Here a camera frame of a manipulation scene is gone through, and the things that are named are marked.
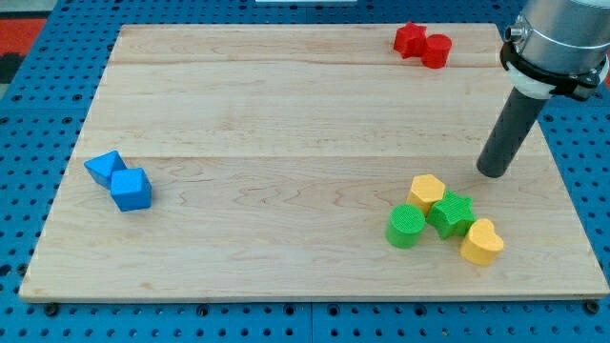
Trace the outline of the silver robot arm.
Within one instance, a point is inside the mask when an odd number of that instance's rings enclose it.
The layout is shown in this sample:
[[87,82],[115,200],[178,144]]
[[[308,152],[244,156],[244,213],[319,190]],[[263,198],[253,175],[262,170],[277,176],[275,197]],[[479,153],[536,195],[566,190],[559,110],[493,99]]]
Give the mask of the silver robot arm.
[[503,39],[500,61],[521,94],[585,101],[609,72],[609,0],[529,0]]

